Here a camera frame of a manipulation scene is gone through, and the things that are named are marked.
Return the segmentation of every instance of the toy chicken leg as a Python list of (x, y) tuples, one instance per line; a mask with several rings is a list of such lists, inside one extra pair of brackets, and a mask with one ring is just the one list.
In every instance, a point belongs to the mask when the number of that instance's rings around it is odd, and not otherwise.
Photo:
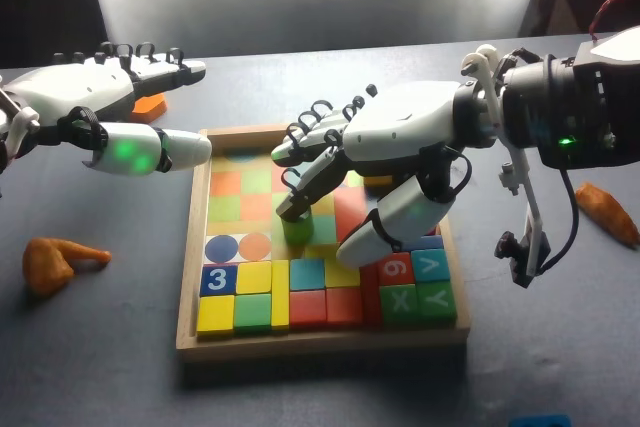
[(576, 200), (593, 221), (629, 247), (640, 244), (638, 228), (609, 192), (585, 182), (576, 190)]
[(31, 239), (22, 256), (22, 273), (34, 294), (49, 296), (64, 287), (74, 275), (69, 260), (97, 260), (106, 264), (109, 252), (91, 249), (68, 240)]

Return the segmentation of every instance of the robotic hand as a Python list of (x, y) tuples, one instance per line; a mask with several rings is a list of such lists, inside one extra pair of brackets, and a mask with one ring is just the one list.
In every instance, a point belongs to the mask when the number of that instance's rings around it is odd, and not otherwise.
[[(380, 95), (370, 85), (367, 105), (357, 96), (342, 111), (318, 101), (272, 152), (282, 167), (310, 162), (277, 213), (295, 221), (349, 170), (404, 179), (340, 246), (338, 259), (358, 268), (435, 227), (471, 176), (463, 149), (488, 148), (500, 140), (511, 162), (502, 165), (499, 178), (514, 195), (524, 187), (528, 208), (522, 240), (505, 232), (495, 255), (510, 257), (514, 282), (528, 287), (575, 238), (578, 211), (567, 170), (640, 160), (640, 109), (634, 105), (640, 93), (638, 46), (640, 27), (585, 42), (576, 56), (564, 59), (525, 49), (500, 58), (495, 48), (483, 45), (464, 58), (461, 73), (472, 79), (463, 85), (412, 82)], [(519, 59), (528, 65), (517, 66)], [(537, 147), (542, 162), (560, 171), (573, 213), (569, 240), (546, 262), (551, 249), (529, 180), (524, 150), (529, 147)], [(458, 157), (466, 160), (467, 172), (452, 188), (450, 167)]]
[(84, 164), (112, 174), (146, 175), (189, 169), (206, 162), (206, 137), (143, 124), (118, 123), (135, 101), (204, 78), (203, 62), (184, 60), (179, 49), (155, 55), (153, 44), (101, 45), (85, 59), (28, 72), (0, 89), (0, 173), (37, 145), (69, 142), (93, 151)]

